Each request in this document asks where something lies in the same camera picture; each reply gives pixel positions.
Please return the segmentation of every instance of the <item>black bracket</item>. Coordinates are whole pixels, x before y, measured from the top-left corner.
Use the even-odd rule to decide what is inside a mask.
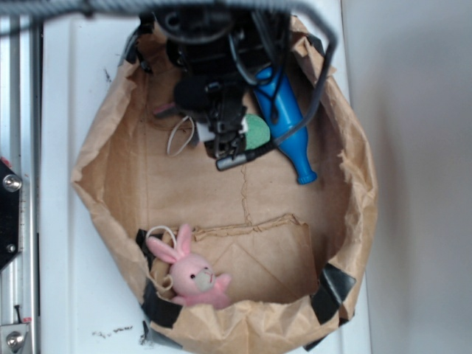
[[[0,161],[0,271],[19,251],[21,179]]]

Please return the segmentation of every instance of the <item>white surface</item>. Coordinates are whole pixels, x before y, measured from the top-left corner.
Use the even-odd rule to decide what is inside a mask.
[[[344,0],[354,110],[378,171],[374,354],[472,351],[472,2]]]
[[[338,1],[322,12],[341,32]],[[144,315],[70,187],[70,171],[113,78],[135,20],[81,17],[50,23],[44,35],[44,115],[41,167],[42,353],[182,353],[139,345]],[[337,54],[335,66],[344,68]],[[338,79],[347,89],[345,76]],[[328,336],[315,353],[370,353],[367,293],[356,317]],[[114,332],[118,328],[130,330]],[[305,353],[298,349],[294,353]]]

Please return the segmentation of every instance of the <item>black tape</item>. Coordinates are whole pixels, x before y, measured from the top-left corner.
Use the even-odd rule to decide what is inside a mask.
[[[323,49],[323,43],[322,40],[316,37],[315,35],[312,35],[310,33],[307,34],[308,41],[310,42],[311,46],[316,49],[316,51],[322,55],[322,57],[325,56],[325,49]]]
[[[179,343],[176,341],[173,341],[169,337],[163,335],[162,333],[159,333],[152,328],[150,329],[148,327],[148,324],[146,321],[142,322],[143,330],[144,330],[144,335],[141,336],[141,339],[139,343],[141,345],[144,345],[147,341],[151,341],[157,344],[165,345],[166,347],[171,347],[175,349],[182,349],[183,346],[181,346]]]
[[[145,255],[146,259],[147,259],[147,266],[149,268],[149,270],[151,269],[151,267],[153,266],[153,261],[156,257],[154,257],[154,254],[151,253],[151,251],[149,250],[148,246],[146,245],[146,234],[147,232],[145,230],[141,230],[139,229],[138,230],[138,233],[136,235],[136,243],[138,244],[138,246],[140,247],[142,253]],[[159,239],[162,238],[162,235],[163,234],[160,234],[160,235],[153,235],[154,237],[157,237]]]
[[[311,307],[321,325],[333,318],[354,285],[355,279],[334,265],[328,263],[323,268],[318,291],[311,296]],[[345,323],[346,319],[339,319],[340,326]],[[323,339],[309,343],[303,348],[308,352]]]
[[[341,327],[342,325],[348,323],[349,320],[348,319],[339,319],[339,327]],[[305,349],[307,352],[309,352],[310,350],[314,349],[314,347],[316,347],[318,344],[320,344],[326,337],[323,337],[321,339],[318,339],[317,341],[312,341],[310,344],[307,344],[303,347],[303,349]]]
[[[139,16],[141,24],[134,30],[133,33],[128,37],[126,41],[125,50],[122,53],[119,65],[121,66],[126,60],[127,62],[134,64],[136,59],[141,63],[141,67],[145,72],[152,72],[148,63],[144,60],[141,52],[136,47],[137,41],[141,35],[151,34],[154,31],[154,22],[156,17],[153,13],[141,14]]]
[[[166,328],[173,327],[182,310],[182,306],[157,296],[156,288],[150,280],[146,284],[144,302],[141,308],[149,319]]]

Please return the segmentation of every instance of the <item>green sponge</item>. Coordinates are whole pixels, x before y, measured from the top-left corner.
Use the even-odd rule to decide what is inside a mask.
[[[248,132],[246,133],[246,150],[252,150],[264,145],[271,139],[271,130],[261,117],[247,114]]]

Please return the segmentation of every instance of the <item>paper bag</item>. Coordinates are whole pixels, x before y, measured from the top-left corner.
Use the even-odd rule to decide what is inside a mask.
[[[302,111],[322,56],[292,21],[288,77]],[[225,172],[204,146],[166,154],[181,117],[156,119],[181,78],[165,37],[135,33],[83,144],[72,182],[135,294],[156,340],[194,353],[286,353],[310,349],[354,314],[377,218],[377,181],[364,132],[332,76],[308,126],[317,181],[296,182],[279,151]],[[146,72],[136,58],[149,66]],[[248,94],[245,104],[258,113]],[[190,133],[182,125],[176,144]],[[164,224],[195,227],[192,250],[233,276],[223,310],[168,301],[168,265],[142,233]]]

